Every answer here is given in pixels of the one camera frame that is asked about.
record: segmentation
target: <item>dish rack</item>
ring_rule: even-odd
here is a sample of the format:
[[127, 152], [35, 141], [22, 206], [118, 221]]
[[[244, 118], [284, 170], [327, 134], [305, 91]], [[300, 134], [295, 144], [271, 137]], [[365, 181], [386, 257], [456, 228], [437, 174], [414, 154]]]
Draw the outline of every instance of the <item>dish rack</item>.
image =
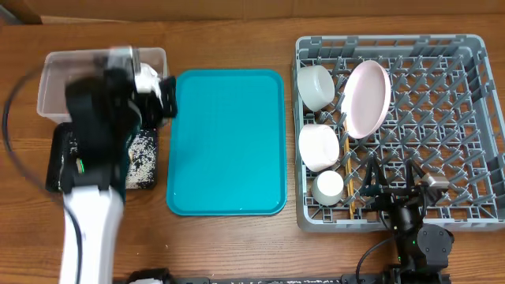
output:
[[[391, 103], [381, 127], [360, 140], [350, 138], [340, 115], [343, 89], [364, 60], [379, 62], [391, 79]], [[323, 65], [335, 82], [335, 100], [316, 113], [303, 105], [297, 72]], [[296, 42], [293, 112], [296, 137], [297, 222], [311, 232], [385, 230], [371, 200], [360, 196], [366, 160], [376, 155], [393, 188], [405, 187], [407, 159], [444, 174], [451, 183], [425, 222], [449, 230], [498, 230], [505, 227], [505, 123], [484, 41], [477, 35], [305, 36]], [[310, 192], [318, 173], [301, 160], [297, 138], [306, 124], [327, 124], [340, 142], [340, 157], [329, 170], [344, 180], [344, 194], [331, 207]], [[343, 151], [349, 138], [350, 150]], [[351, 161], [352, 170], [344, 165]], [[353, 181], [353, 195], [346, 194]], [[355, 210], [350, 212], [354, 203]]]

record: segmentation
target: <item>wood grain surface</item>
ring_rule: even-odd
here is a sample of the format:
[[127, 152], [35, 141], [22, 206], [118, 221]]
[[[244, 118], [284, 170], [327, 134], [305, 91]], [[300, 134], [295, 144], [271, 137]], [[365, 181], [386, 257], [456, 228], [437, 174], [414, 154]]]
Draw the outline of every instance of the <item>wood grain surface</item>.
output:
[[[288, 202], [272, 217], [182, 218], [165, 202], [170, 130], [160, 133], [159, 181], [152, 191], [129, 192], [118, 235], [114, 276], [146, 267], [169, 267], [176, 276], [332, 276], [355, 270], [361, 255], [384, 239], [376, 234], [308, 234], [296, 223], [294, 127], [290, 64], [298, 37], [309, 35], [475, 33], [488, 48], [505, 106], [505, 17], [341, 17], [272, 21], [79, 24], [3, 27], [0, 31], [0, 101], [16, 80], [55, 50], [134, 45], [163, 47], [170, 71], [269, 68], [284, 78]], [[20, 157], [45, 178], [55, 124], [36, 113], [38, 79], [15, 101], [10, 119]], [[56, 283], [63, 241], [62, 209], [26, 182], [0, 150], [0, 283]], [[504, 283], [505, 231], [456, 233], [450, 255], [454, 283]], [[363, 272], [395, 261], [382, 248]]]

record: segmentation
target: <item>pink plate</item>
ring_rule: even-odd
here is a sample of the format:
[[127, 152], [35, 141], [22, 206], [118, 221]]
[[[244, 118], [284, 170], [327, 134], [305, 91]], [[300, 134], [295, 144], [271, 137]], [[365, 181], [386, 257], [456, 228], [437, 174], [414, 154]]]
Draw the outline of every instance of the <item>pink plate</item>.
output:
[[386, 118], [391, 101], [391, 81], [386, 70], [368, 60], [350, 74], [344, 88], [342, 113], [349, 136], [361, 139], [374, 133]]

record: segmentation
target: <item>small white cup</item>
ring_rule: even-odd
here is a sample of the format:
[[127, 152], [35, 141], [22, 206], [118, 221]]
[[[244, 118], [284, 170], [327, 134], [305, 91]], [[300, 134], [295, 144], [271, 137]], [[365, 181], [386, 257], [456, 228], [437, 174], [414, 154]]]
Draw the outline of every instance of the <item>small white cup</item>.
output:
[[340, 174], [327, 170], [316, 177], [312, 183], [312, 197], [321, 205], [337, 204], [342, 198], [344, 180]]
[[301, 159], [313, 172], [333, 166], [339, 160], [339, 139], [328, 125], [302, 127], [298, 137], [298, 147]]
[[297, 75], [297, 86], [301, 100], [311, 111], [322, 109], [335, 97], [333, 79], [321, 65], [301, 68]]

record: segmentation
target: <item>plastic tray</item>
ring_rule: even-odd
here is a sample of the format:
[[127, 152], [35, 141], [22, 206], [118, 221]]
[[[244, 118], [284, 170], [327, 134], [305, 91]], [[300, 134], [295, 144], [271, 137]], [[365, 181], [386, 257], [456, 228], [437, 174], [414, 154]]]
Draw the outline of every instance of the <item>plastic tray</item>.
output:
[[[71, 122], [65, 104], [66, 83], [101, 70], [103, 59], [109, 52], [110, 50], [73, 50], [49, 53], [40, 77], [37, 114], [58, 124]], [[163, 48], [139, 48], [139, 59], [140, 62], [149, 64], [158, 74], [168, 76]]]
[[[354, 194], [333, 207], [319, 205], [310, 186], [317, 173], [306, 169], [297, 150], [297, 222], [313, 232], [384, 230], [379, 216], [360, 196], [365, 163], [377, 155], [391, 186], [405, 186], [406, 159], [424, 170], [445, 174], [451, 182], [425, 222], [449, 230], [498, 230], [505, 227], [503, 168], [504, 123], [484, 41], [476, 35], [306, 36], [295, 46], [293, 107], [295, 134], [309, 123], [325, 123], [341, 146], [347, 133], [340, 116], [346, 79], [364, 60], [379, 62], [389, 73], [392, 90], [386, 120], [374, 134], [350, 139], [332, 169], [353, 180]], [[323, 65], [334, 78], [335, 101], [313, 113], [303, 106], [296, 74]], [[343, 166], [350, 159], [352, 173]], [[356, 210], [350, 214], [354, 202]]]
[[166, 202], [178, 215], [272, 215], [286, 204], [282, 78], [193, 70], [177, 84]]

